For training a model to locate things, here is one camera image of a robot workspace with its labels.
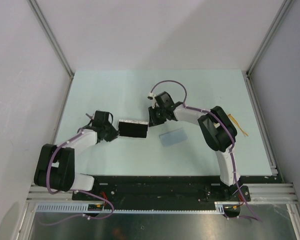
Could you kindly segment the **right aluminium corner post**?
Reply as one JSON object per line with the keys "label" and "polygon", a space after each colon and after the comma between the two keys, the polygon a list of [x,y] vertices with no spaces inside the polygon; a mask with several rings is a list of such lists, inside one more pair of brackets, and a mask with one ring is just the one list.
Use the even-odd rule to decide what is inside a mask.
{"label": "right aluminium corner post", "polygon": [[284,0],[276,13],[269,29],[267,30],[265,37],[263,38],[257,52],[255,53],[251,63],[249,64],[246,75],[249,77],[256,66],[258,65],[259,61],[262,59],[263,55],[266,53],[266,50],[270,46],[273,38],[275,37],[277,31],[279,30],[280,26],[284,22],[286,16],[288,15],[290,9],[292,8],[295,0]]}

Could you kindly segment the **aluminium corner post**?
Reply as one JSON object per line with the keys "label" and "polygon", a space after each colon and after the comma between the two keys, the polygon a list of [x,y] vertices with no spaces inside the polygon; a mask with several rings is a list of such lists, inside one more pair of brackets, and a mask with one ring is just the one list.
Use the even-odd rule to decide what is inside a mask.
{"label": "aluminium corner post", "polygon": [[295,0],[284,0],[276,13],[269,29],[267,30],[265,37],[263,38],[257,52],[255,53],[251,63],[249,64],[246,75],[249,77],[256,66],[258,65],[259,61],[262,59],[263,55],[266,53],[266,50],[270,46],[273,38],[275,37],[277,31],[279,30],[280,26],[284,22],[286,16],[288,15],[290,9],[292,8]]}
{"label": "aluminium corner post", "polygon": [[44,34],[46,35],[52,49],[54,50],[57,58],[59,59],[62,67],[66,71],[69,78],[72,80],[74,78],[75,73],[70,67],[70,64],[68,63],[66,56],[55,36],[53,33],[53,30],[51,29],[51,26],[49,22],[47,21],[41,7],[39,6],[38,2],[36,0],[27,0],[26,1],[32,10],[34,16],[36,17],[39,25],[41,26]]}

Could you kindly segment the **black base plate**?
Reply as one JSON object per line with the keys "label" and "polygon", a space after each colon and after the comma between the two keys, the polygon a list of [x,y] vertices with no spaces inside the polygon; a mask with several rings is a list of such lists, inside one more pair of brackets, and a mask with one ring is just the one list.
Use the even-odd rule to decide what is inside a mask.
{"label": "black base plate", "polygon": [[280,184],[278,175],[242,176],[237,183],[227,186],[218,176],[93,176],[91,189],[73,186],[65,177],[40,177],[36,185],[49,188],[57,193],[72,191],[75,201],[92,201],[89,193],[103,197],[110,202],[122,201],[125,197],[197,198],[204,202],[231,201],[239,199],[239,191],[249,200],[249,184]]}

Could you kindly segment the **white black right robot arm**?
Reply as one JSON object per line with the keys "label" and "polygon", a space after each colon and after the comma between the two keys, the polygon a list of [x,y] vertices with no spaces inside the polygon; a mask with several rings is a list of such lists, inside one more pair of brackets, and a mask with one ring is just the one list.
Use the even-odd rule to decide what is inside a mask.
{"label": "white black right robot arm", "polygon": [[238,134],[228,115],[220,106],[210,110],[199,109],[174,102],[166,91],[155,95],[150,93],[148,99],[152,105],[148,108],[149,127],[159,126],[167,121],[187,122],[200,127],[206,144],[215,151],[220,169],[221,196],[232,201],[239,194],[235,183],[239,173],[234,170],[234,148]]}

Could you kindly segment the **left aluminium corner post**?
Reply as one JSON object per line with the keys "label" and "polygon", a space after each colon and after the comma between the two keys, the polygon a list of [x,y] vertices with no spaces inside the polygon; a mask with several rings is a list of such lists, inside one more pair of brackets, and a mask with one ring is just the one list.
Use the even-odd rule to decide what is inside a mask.
{"label": "left aluminium corner post", "polygon": [[47,21],[41,7],[39,6],[38,2],[36,0],[27,0],[26,1],[32,10],[34,16],[36,17],[39,25],[41,26],[44,34],[46,35],[52,49],[54,50],[57,58],[59,59],[62,67],[66,71],[69,78],[72,80],[74,78],[75,73],[70,67],[70,64],[68,63],[66,56],[55,36],[53,33],[53,30],[51,29],[51,26],[49,22]]}

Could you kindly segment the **right aluminium side rail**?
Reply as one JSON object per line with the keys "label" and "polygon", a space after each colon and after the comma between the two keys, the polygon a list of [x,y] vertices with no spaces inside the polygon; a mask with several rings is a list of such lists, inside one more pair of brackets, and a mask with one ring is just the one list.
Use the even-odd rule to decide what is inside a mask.
{"label": "right aluminium side rail", "polygon": [[259,128],[259,132],[260,132],[263,146],[264,146],[267,158],[268,158],[268,162],[270,165],[272,175],[277,176],[279,174],[279,170],[277,167],[276,158],[275,158],[274,151],[273,151],[273,148],[272,148],[272,145],[270,142],[266,124],[264,121],[264,116],[263,116],[256,92],[254,90],[252,81],[249,78],[249,75],[245,71],[242,72],[242,75],[243,75],[244,82],[245,82],[245,85],[247,88],[247,92],[248,92],[248,95],[249,95],[249,98],[250,98],[250,101],[252,104],[252,108],[253,108],[254,115],[255,115],[255,118],[257,121],[257,125]]}

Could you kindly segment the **white geometric glasses case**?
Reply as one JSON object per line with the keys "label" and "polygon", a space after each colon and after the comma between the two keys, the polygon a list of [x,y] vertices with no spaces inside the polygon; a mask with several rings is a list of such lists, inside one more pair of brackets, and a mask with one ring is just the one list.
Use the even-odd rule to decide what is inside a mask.
{"label": "white geometric glasses case", "polygon": [[145,139],[148,134],[149,123],[146,121],[124,120],[118,121],[118,131],[121,137]]}

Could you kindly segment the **blue cleaning cloth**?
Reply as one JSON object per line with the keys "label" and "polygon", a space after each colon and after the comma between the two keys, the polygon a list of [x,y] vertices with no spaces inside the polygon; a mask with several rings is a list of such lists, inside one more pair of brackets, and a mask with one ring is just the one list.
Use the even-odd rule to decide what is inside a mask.
{"label": "blue cleaning cloth", "polygon": [[164,147],[170,147],[186,141],[188,137],[183,128],[178,128],[161,134],[159,139]]}

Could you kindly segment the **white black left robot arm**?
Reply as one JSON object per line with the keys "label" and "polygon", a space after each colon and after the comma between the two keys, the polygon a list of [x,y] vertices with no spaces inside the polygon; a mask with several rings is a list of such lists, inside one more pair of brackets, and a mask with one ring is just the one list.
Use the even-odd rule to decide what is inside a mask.
{"label": "white black left robot arm", "polygon": [[34,184],[47,188],[50,194],[68,191],[83,191],[90,200],[100,196],[101,188],[94,184],[93,176],[77,173],[76,157],[101,141],[111,142],[119,136],[113,126],[113,114],[97,110],[89,117],[88,124],[60,144],[42,146],[34,174]]}

